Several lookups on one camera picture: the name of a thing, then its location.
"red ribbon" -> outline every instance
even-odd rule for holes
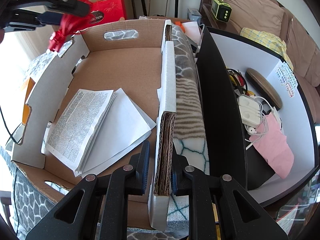
[[[77,31],[87,27],[92,17],[91,11],[93,3],[87,0],[81,1],[90,5],[90,13],[84,17],[64,14],[61,18],[59,30],[54,32],[49,40],[49,50],[59,52],[68,35],[76,34]]]

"gray patterned blanket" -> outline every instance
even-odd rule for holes
[[[208,149],[204,131],[201,105],[198,95],[198,79],[193,53],[181,28],[173,25],[172,41],[174,42],[177,88],[177,116],[174,123],[174,145],[180,155],[184,155],[189,164],[209,174]],[[67,42],[60,53],[70,46]],[[34,59],[25,77],[39,79],[43,70],[52,60],[52,54],[43,54]],[[1,147],[2,157],[7,161],[12,175],[16,176],[15,199],[19,218],[19,238],[24,239],[26,233],[54,206],[49,199],[40,194],[24,175],[16,170],[10,162],[8,153]],[[189,217],[188,197],[176,197],[171,194],[167,217],[167,233],[128,228],[128,240],[180,239],[188,235]]]

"pink paper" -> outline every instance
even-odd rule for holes
[[[268,133],[259,141],[253,143],[255,149],[266,160],[270,167],[282,179],[286,178],[292,168],[294,156],[287,144],[287,137],[280,131],[279,124],[273,114],[266,115],[268,122]],[[257,128],[257,132],[263,132],[264,124],[261,123]],[[252,135],[250,141],[256,140],[258,137]]]

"portable radio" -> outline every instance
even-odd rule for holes
[[[211,11],[218,21],[228,22],[231,10],[231,6],[223,0],[212,0]]]

